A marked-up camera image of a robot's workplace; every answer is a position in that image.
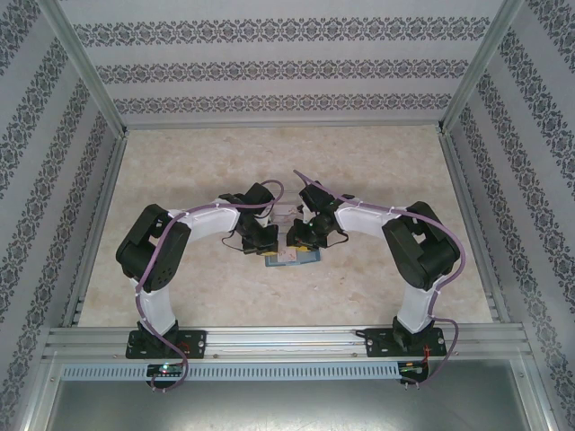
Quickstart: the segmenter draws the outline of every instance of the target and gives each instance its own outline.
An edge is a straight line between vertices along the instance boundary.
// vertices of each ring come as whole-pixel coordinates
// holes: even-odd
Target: beige floor
[[[135,326],[133,290],[114,254],[146,205],[193,207],[270,178],[300,190],[294,168],[366,202],[398,207],[424,200],[470,255],[432,126],[131,132],[80,325]],[[221,236],[186,250],[171,284],[180,325],[380,324],[391,323],[401,305],[403,279],[375,238],[353,233],[323,251],[321,263],[265,268],[263,258],[224,247]],[[473,258],[443,292],[437,315],[491,321]]]

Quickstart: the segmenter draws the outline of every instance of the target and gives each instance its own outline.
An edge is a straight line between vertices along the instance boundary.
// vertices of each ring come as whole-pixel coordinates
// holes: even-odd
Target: purple cable
[[[147,264],[146,270],[144,271],[144,274],[142,275],[142,277],[140,278],[139,282],[137,283],[136,286],[136,308],[137,308],[137,312],[140,315],[140,318],[142,319],[142,322],[144,323],[144,325],[146,326],[147,330],[149,330],[152,334],[154,334],[154,336],[159,339],[160,341],[162,341],[167,347],[169,347],[171,350],[173,350],[174,352],[176,352],[178,355],[181,356],[181,363],[184,366],[184,372],[181,374],[180,380],[178,380],[177,382],[175,382],[172,386],[168,387],[168,388],[164,388],[162,389],[162,393],[166,393],[168,391],[171,391],[175,388],[177,388],[178,386],[180,386],[184,380],[186,379],[186,376],[188,375],[188,371],[190,370],[190,364],[188,362],[188,358],[186,357],[186,354],[183,353],[179,348],[177,348],[174,344],[172,344],[170,341],[168,341],[167,339],[165,339],[162,334],[160,334],[157,330],[155,330],[155,328],[150,325],[147,322],[147,317],[146,314],[144,313],[144,309],[142,308],[142,300],[140,298],[140,293],[142,292],[142,288],[144,286],[144,283],[146,282],[147,278],[150,275],[150,272],[152,272],[152,269],[154,268],[154,264],[155,261],[158,258],[158,254],[160,253],[160,250],[162,249],[162,246],[164,245],[164,241],[166,236],[168,235],[168,233],[170,232],[170,229],[172,229],[172,226],[174,226],[178,220],[180,220],[181,218],[188,216],[191,213],[195,213],[197,211],[201,211],[203,209],[210,209],[210,208],[244,208],[244,209],[258,209],[258,208],[265,208],[265,207],[269,207],[271,205],[275,205],[276,203],[279,202],[279,200],[284,196],[284,185],[279,182],[278,180],[266,180],[264,181],[261,185],[264,186],[266,184],[278,184],[279,185],[279,194],[278,197],[275,198],[274,200],[272,200],[271,202],[267,202],[265,204],[259,204],[259,205],[245,205],[245,204],[206,204],[206,205],[202,205],[199,207],[195,207],[195,208],[190,208],[187,209],[186,211],[184,211],[183,213],[179,213],[178,215],[176,215],[172,220],[170,220],[170,222],[166,225],[164,231],[162,232],[162,235],[160,235],[160,238],[158,238],[158,243],[155,246],[155,250],[154,253],[152,253],[152,257],[150,258],[150,261]],[[150,382],[150,385],[152,386],[152,391],[155,391],[157,388],[154,386],[154,381],[155,381],[155,377],[152,377],[152,381]]]
[[[412,217],[412,218],[416,218],[418,220],[421,220],[422,222],[425,222],[427,224],[431,224],[432,226],[437,227],[439,230],[443,231],[447,236],[449,236],[449,238],[451,238],[453,240],[453,242],[456,244],[457,248],[459,249],[460,255],[461,255],[461,262],[459,263],[459,268],[457,268],[456,272],[454,272],[451,276],[449,276],[448,278],[446,278],[445,280],[443,280],[441,283],[439,283],[433,293],[433,296],[431,296],[431,300],[429,301],[429,307],[428,307],[428,315],[431,319],[435,320],[435,321],[444,321],[444,322],[448,322],[451,323],[454,326],[455,329],[455,334],[453,337],[453,342],[451,343],[451,346],[449,347],[449,349],[447,350],[447,354],[446,356],[443,358],[443,360],[439,363],[438,368],[436,369],[435,373],[433,373],[430,377],[428,377],[423,383],[420,384],[420,386],[427,384],[433,377],[435,377],[435,375],[445,366],[445,364],[447,363],[447,360],[449,359],[449,357],[451,356],[451,354],[453,353],[453,350],[456,348],[456,343],[457,340],[459,338],[459,325],[457,325],[457,322],[454,321],[453,319],[448,319],[448,318],[439,318],[439,317],[435,317],[433,315],[433,307],[435,306],[435,302],[438,300],[438,296],[439,296],[439,291],[446,286],[447,284],[451,283],[453,280],[455,280],[457,277],[459,277],[459,275],[464,271],[465,268],[465,263],[467,261],[466,255],[465,255],[465,249],[464,249],[464,245],[461,243],[461,241],[459,241],[459,238],[456,237],[456,235],[451,232],[449,229],[447,229],[444,225],[442,225],[441,223],[436,222],[435,220],[426,217],[424,215],[420,215],[420,214],[415,214],[412,213],[410,211],[403,211],[402,209],[396,209],[394,207],[383,207],[380,205],[373,205],[373,204],[365,204],[363,202],[356,202],[353,201],[351,199],[347,199],[345,197],[343,197],[342,195],[337,195],[336,193],[334,193],[333,191],[329,190],[328,188],[324,187],[323,185],[321,185],[319,182],[311,180],[309,177],[306,177],[302,172],[294,170],[294,174],[297,175],[299,178],[302,179],[302,181],[304,182],[305,185],[308,185],[310,183],[313,183],[318,189],[321,189],[327,193],[329,193],[330,195],[334,196],[335,198],[341,200],[342,202],[347,202],[348,204],[351,205],[355,205],[357,207],[364,207],[364,208],[371,208],[371,209],[377,209],[380,211],[386,211],[388,213],[392,213],[392,214],[398,214],[400,216],[408,216],[408,217]]]

